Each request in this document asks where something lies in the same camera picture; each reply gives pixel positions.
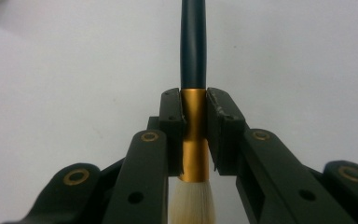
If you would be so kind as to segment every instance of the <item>white wall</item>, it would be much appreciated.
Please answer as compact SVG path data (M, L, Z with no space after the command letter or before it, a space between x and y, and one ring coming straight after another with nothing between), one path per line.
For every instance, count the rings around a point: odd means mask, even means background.
M179 86L180 1L0 1L0 222L61 168L101 169ZM207 1L207 85L309 167L358 162L358 1ZM246 223L212 176L218 223Z

